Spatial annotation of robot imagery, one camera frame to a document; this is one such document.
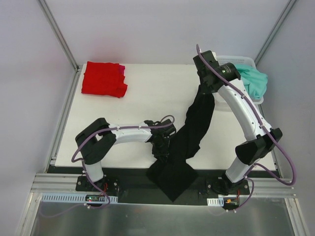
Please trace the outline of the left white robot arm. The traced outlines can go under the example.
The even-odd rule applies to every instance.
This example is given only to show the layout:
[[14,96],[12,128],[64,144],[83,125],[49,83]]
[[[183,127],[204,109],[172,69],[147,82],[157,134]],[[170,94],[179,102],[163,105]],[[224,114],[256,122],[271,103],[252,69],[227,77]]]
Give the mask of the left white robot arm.
[[137,125],[117,125],[98,118],[75,137],[78,149],[71,162],[82,162],[84,173],[89,177],[87,186],[99,191],[104,186],[101,160],[114,145],[150,143],[154,158],[165,161],[169,155],[169,140],[176,133],[174,120],[173,116],[166,116],[162,121],[145,120]]

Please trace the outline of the white plastic basket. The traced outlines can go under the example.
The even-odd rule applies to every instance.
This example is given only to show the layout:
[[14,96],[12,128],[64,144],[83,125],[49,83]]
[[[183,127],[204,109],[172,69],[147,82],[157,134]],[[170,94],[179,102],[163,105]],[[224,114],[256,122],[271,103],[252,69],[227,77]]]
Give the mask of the white plastic basket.
[[[249,57],[243,57],[243,56],[216,56],[217,61],[220,65],[226,64],[228,62],[233,64],[244,64],[247,66],[250,66],[252,68],[256,68],[256,65],[254,63],[254,60]],[[217,104],[220,105],[227,105],[225,100],[218,94],[214,93],[214,98]]]

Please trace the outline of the black daisy t-shirt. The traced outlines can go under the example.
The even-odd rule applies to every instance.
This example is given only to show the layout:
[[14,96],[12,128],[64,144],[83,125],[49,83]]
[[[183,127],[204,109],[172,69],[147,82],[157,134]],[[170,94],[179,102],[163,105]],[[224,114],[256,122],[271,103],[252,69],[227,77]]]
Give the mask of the black daisy t-shirt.
[[198,173],[188,163],[200,150],[215,108],[214,96],[202,85],[189,106],[184,125],[170,138],[169,156],[157,160],[147,172],[147,178],[174,202],[198,178]]

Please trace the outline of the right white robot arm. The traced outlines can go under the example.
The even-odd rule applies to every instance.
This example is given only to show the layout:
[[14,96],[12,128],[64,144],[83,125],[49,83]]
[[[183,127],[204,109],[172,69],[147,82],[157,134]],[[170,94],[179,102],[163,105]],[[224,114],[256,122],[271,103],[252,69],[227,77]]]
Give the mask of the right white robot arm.
[[234,64],[220,65],[212,51],[199,53],[193,61],[201,85],[207,92],[218,93],[225,100],[246,139],[235,148],[236,158],[222,177],[222,190],[233,194],[249,169],[272,151],[274,141],[279,141],[283,133],[279,128],[272,128],[263,118],[250,99]]

